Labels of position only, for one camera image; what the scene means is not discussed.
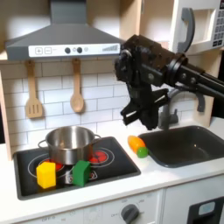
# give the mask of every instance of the wooden spatula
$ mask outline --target wooden spatula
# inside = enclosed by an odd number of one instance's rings
[[[34,77],[34,67],[35,63],[31,60],[25,62],[28,74],[28,84],[30,99],[25,105],[25,113],[29,118],[41,117],[43,114],[43,108],[40,101],[36,96],[36,86]]]
[[[81,96],[81,62],[73,60],[73,96],[70,104],[74,112],[80,113],[84,108],[84,100]]]

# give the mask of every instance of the sink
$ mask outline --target sink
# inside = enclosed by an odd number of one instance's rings
[[[224,141],[199,126],[142,134],[150,156],[160,165],[177,168],[224,157]]]

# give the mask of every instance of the black stovetop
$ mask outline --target black stovetop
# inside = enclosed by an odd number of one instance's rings
[[[23,150],[15,153],[17,196],[20,200],[28,200],[80,188],[72,185],[73,167],[62,164],[56,165],[57,185],[45,190],[41,188],[37,184],[36,168],[47,160],[50,160],[47,148]],[[94,157],[89,162],[91,163],[91,174],[89,181],[84,187],[140,174],[137,166],[113,137],[102,138],[101,141],[94,145]]]

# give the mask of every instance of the range hood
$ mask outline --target range hood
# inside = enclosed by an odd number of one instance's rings
[[[51,24],[6,42],[8,60],[113,55],[121,39],[87,24],[86,0],[50,0]]]

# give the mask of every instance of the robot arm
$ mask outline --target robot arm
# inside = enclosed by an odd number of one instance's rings
[[[158,126],[158,109],[169,101],[168,89],[152,91],[151,85],[167,84],[224,100],[224,82],[189,64],[183,53],[170,52],[143,36],[122,45],[115,74],[129,90],[130,102],[121,112],[125,125],[139,119],[148,130]]]

